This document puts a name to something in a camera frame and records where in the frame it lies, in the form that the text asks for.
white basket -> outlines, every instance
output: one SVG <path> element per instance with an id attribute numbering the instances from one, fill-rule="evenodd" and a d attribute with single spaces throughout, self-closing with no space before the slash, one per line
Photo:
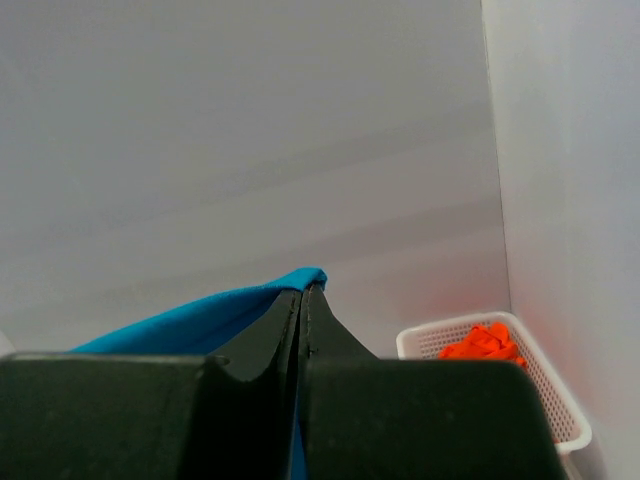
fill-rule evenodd
<path id="1" fill-rule="evenodd" d="M 404 330 L 396 339 L 398 356 L 402 359 L 437 358 L 446 345 L 460 342 L 473 325 L 489 326 L 494 322 L 509 327 L 511 338 L 520 348 L 520 355 L 527 360 L 527 370 L 538 388 L 553 436 L 558 442 L 558 453 L 565 456 L 589 445 L 592 435 L 589 422 L 531 334 L 510 313 L 468 315 Z"/>

white wall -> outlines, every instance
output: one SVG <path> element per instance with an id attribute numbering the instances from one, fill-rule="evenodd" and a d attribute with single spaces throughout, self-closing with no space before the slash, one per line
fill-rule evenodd
<path id="1" fill-rule="evenodd" d="M 638 478 L 640 3 L 485 0 L 513 309 Z"/>
<path id="2" fill-rule="evenodd" d="M 479 2 L 3 0 L 0 49 L 18 348 L 306 264 L 381 354 L 508 307 Z"/>

orange object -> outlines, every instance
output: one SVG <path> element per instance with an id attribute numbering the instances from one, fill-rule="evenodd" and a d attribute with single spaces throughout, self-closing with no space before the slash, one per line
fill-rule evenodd
<path id="1" fill-rule="evenodd" d="M 438 358 L 510 360 L 527 368 L 527 361 L 518 355 L 518 345 L 509 338 L 509 329 L 499 322 L 489 328 L 474 325 L 464 340 L 444 347 Z"/>

mesh basket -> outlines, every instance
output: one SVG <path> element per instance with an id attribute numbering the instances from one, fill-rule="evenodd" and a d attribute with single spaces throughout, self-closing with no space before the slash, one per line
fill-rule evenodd
<path id="1" fill-rule="evenodd" d="M 509 327 L 520 355 L 527 360 L 527 370 L 540 394 L 558 453 L 568 455 L 586 447 L 591 442 L 589 423 L 533 337 L 510 313 L 468 315 L 404 330 L 396 340 L 398 356 L 403 359 L 437 358 L 446 345 L 460 342 L 473 325 L 489 326 L 494 322 Z"/>

blue cloth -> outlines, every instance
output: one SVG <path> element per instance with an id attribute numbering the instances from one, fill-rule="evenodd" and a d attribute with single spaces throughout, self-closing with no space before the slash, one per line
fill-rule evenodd
<path id="1" fill-rule="evenodd" d="M 111 332 L 72 350 L 78 353 L 206 355 L 260 318 L 282 290 L 302 291 L 312 283 L 324 287 L 319 268 L 300 268 L 282 278 L 196 300 Z M 296 425 L 292 478 L 306 478 L 300 428 Z"/>

